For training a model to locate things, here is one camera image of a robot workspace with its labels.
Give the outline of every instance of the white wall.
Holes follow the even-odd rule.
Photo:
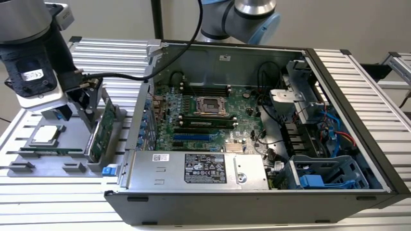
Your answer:
[[[150,0],[56,0],[76,18],[64,37],[154,38]],[[167,39],[190,39],[198,23],[196,0],[163,0]],[[276,0],[282,24],[270,45],[348,49],[360,62],[379,62],[389,51],[411,51],[411,0]],[[0,67],[2,80],[7,73]],[[399,104],[406,91],[391,90]],[[0,87],[2,114],[12,119],[19,104]],[[411,111],[411,102],[405,107]]]
[[[411,51],[411,0],[276,0],[279,30],[268,45],[348,49],[362,62]],[[192,11],[183,12],[183,6]],[[168,39],[190,39],[195,0],[163,0]]]
[[[155,35],[150,0],[47,0],[67,3],[75,23],[63,32],[106,39],[151,39]]]

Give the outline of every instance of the white label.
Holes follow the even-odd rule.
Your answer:
[[[231,56],[230,55],[220,55],[220,61],[227,61],[230,62]]]
[[[168,161],[170,154],[154,154],[154,161]]]
[[[42,69],[35,70],[35,71],[28,71],[22,74],[22,78],[24,81],[32,81],[35,79],[40,79],[42,77],[44,77],[44,73]]]

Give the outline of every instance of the motherboard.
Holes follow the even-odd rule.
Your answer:
[[[254,90],[160,86],[155,101],[158,151],[266,153]]]

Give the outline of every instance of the green circuit board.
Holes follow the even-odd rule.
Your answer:
[[[224,109],[227,117],[235,116],[238,118],[238,125],[234,129],[206,129],[210,134],[208,141],[182,141],[175,140],[174,130],[180,128],[179,115],[195,116],[198,112],[198,98],[196,96],[183,95],[176,89],[168,86],[162,86],[156,89],[156,96],[163,96],[166,103],[162,111],[164,114],[158,118],[158,151],[227,151],[227,144],[242,143],[243,153],[255,154],[264,152],[266,147],[255,147],[255,141],[251,139],[251,132],[255,134],[263,130],[263,123],[260,117],[256,116],[256,97],[252,96],[251,90],[242,87],[232,87],[228,97],[222,97],[224,100]]]

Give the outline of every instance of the power supply label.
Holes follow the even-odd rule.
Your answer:
[[[186,154],[184,181],[188,184],[227,184],[223,154]]]

